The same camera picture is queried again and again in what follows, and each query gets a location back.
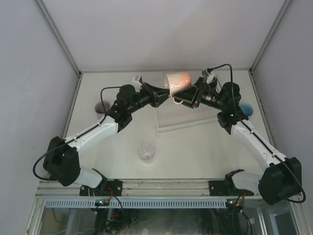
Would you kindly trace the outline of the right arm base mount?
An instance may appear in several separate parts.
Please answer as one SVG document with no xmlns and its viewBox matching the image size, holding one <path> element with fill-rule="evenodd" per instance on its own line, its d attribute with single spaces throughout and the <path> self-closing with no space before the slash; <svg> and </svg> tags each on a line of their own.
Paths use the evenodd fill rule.
<svg viewBox="0 0 313 235">
<path fill-rule="evenodd" d="M 244 193 L 246 196 L 254 196 L 254 193 L 250 190 L 236 188 L 232 177 L 243 169 L 237 169 L 227 173 L 223 180 L 210 180 L 208 181 L 210 196 L 239 196 Z"/>
</svg>

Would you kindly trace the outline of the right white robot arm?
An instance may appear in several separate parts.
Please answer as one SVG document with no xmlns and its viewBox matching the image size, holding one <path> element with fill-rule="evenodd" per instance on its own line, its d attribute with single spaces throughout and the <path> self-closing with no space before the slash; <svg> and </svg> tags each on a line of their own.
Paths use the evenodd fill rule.
<svg viewBox="0 0 313 235">
<path fill-rule="evenodd" d="M 286 157 L 256 131 L 239 106 L 240 88 L 233 81 L 224 83 L 217 92 L 212 84 L 200 77 L 192 86 L 175 93 L 173 98 L 189 108 L 206 105 L 219 110 L 219 125 L 238 139 L 258 163 L 260 174 L 238 169 L 225 176 L 235 190 L 257 193 L 269 205 L 304 192 L 300 161 Z"/>
</svg>

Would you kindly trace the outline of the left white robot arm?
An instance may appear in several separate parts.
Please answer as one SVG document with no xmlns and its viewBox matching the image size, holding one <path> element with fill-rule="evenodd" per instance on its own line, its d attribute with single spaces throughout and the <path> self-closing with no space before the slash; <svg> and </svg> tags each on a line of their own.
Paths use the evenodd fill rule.
<svg viewBox="0 0 313 235">
<path fill-rule="evenodd" d="M 130 84 L 118 89 L 113 105 L 96 124 L 71 137 L 54 137 L 50 141 L 43 168 L 52 181 L 58 181 L 65 187 L 72 184 L 98 187 L 106 178 L 98 170 L 80 165 L 83 152 L 122 131 L 132 121 L 132 113 L 146 105 L 157 108 L 170 96 L 169 89 L 157 88 L 145 82 L 139 91 Z"/>
</svg>

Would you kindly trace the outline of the pink ceramic mug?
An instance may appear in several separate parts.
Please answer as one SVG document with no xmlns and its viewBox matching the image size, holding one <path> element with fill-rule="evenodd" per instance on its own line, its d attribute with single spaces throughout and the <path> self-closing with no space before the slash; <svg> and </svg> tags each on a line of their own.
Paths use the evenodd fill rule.
<svg viewBox="0 0 313 235">
<path fill-rule="evenodd" d="M 173 96 L 177 92 L 191 86 L 191 76 L 187 72 L 175 72 L 164 74 L 164 87 L 169 89 L 169 95 Z"/>
</svg>

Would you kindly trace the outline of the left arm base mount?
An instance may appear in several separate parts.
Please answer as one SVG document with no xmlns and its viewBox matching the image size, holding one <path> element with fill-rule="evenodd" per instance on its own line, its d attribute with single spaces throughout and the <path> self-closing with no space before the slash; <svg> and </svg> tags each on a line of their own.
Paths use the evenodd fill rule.
<svg viewBox="0 0 313 235">
<path fill-rule="evenodd" d="M 90 188 L 85 185 L 80 187 L 80 196 L 121 196 L 123 182 L 118 179 L 109 180 L 100 173 L 102 180 L 96 188 Z"/>
</svg>

